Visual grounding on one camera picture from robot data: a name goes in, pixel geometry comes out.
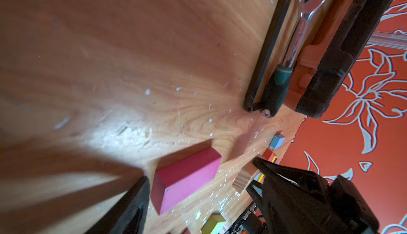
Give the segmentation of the natural wood block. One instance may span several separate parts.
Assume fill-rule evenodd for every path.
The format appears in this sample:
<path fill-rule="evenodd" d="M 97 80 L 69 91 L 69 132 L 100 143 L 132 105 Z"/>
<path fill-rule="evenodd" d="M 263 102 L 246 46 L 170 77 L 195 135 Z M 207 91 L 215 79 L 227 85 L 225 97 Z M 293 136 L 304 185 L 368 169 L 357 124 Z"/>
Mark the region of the natural wood block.
<path fill-rule="evenodd" d="M 253 164 L 253 160 L 254 158 L 242 167 L 232 184 L 237 194 L 242 194 L 253 180 L 257 180 L 256 177 L 261 173 Z"/>

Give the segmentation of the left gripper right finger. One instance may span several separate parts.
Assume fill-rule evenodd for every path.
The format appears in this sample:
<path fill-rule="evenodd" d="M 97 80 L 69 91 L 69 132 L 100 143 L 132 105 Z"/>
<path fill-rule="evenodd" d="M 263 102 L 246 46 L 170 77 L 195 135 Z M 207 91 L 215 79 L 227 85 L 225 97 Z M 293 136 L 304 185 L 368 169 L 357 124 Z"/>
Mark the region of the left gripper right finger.
<path fill-rule="evenodd" d="M 377 234 L 379 221 L 356 186 L 343 176 L 333 183 L 308 170 L 256 157 L 265 178 L 248 194 L 265 220 L 263 234 Z"/>

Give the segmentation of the magenta block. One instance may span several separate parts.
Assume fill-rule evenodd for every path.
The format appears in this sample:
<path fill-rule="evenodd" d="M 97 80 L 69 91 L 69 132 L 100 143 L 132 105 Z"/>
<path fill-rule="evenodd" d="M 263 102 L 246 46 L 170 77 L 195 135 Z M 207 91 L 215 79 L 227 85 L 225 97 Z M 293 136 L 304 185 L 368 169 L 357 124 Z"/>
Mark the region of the magenta block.
<path fill-rule="evenodd" d="M 221 161 L 220 153 L 207 148 L 158 170 L 151 190 L 151 201 L 157 214 L 165 214 L 210 183 Z"/>

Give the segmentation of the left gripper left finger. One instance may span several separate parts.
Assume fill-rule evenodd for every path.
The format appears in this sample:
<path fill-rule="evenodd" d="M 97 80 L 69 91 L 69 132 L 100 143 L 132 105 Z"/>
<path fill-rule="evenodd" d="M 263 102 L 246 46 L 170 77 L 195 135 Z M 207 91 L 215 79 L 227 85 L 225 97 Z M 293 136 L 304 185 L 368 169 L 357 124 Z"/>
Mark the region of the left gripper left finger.
<path fill-rule="evenodd" d="M 149 195 L 149 179 L 144 176 L 86 233 L 142 234 Z"/>

